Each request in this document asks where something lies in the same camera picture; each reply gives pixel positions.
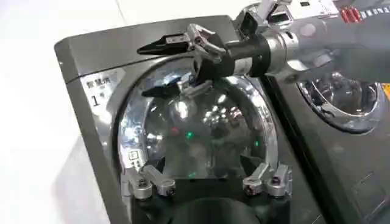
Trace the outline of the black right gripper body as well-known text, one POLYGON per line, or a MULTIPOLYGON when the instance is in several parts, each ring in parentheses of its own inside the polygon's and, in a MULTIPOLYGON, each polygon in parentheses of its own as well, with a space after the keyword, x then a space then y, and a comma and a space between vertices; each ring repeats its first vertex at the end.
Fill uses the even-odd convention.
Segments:
POLYGON ((271 65, 271 50, 264 36, 252 35, 242 41, 225 43, 218 34, 211 35, 208 40, 226 50, 221 62, 213 63, 209 59, 203 59, 196 78, 195 85, 200 85, 208 80, 214 81, 223 77, 239 74, 236 62, 241 59, 251 59, 252 64, 246 71, 251 77, 259 77, 268 72, 271 65))

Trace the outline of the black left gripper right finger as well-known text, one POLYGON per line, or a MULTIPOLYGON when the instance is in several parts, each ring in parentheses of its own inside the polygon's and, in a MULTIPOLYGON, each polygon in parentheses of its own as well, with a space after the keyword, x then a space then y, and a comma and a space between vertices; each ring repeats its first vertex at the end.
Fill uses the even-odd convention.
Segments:
POLYGON ((248 196, 262 193, 271 197, 284 197, 292 194, 291 166, 280 164, 278 156, 266 157, 257 166, 252 158, 241 155, 240 162, 246 177, 242 180, 243 191, 248 196))

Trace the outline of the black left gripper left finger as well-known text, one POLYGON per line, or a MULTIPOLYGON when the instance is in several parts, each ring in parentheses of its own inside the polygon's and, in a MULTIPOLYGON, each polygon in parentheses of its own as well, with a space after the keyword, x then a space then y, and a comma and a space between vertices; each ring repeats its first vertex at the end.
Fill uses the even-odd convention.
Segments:
POLYGON ((176 193, 175 179, 163 174, 165 158, 149 160, 139 169, 121 169, 121 197, 148 200, 154 191, 161 197, 173 197, 176 193))

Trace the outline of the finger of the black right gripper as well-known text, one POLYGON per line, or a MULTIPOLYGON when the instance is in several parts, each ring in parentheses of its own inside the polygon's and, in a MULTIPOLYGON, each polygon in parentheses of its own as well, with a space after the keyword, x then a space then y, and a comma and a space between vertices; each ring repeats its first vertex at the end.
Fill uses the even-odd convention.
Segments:
POLYGON ((213 63, 220 63, 227 51, 224 46, 217 46, 209 40, 213 35, 218 37, 216 32, 191 23, 186 32, 163 35, 157 41, 136 51, 140 55, 176 55, 190 52, 197 60, 207 59, 213 63))
POLYGON ((176 96, 193 98, 206 92, 213 84, 212 80, 198 82, 192 76, 182 76, 160 86, 153 86, 144 90, 143 97, 170 99, 176 96))

